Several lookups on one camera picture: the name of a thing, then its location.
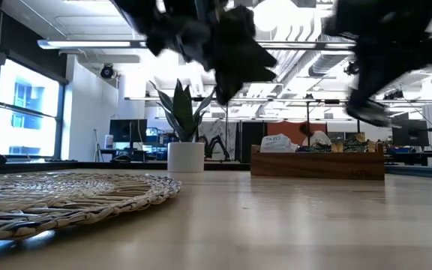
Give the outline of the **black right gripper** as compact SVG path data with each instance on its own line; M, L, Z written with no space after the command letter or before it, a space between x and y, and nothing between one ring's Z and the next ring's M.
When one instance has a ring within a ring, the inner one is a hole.
M388 127L386 106L370 98L403 74L425 66L420 52L430 36L424 33L403 40L386 40L375 34L353 36L358 82L350 89L346 113L369 125Z

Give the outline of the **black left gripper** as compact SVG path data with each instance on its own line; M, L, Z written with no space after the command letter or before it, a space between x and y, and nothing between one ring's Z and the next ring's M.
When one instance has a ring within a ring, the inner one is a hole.
M227 10L226 1L145 2L146 46L153 55L180 53L215 71L217 102L226 106L244 83L268 82L277 60L255 40L254 12L245 6Z

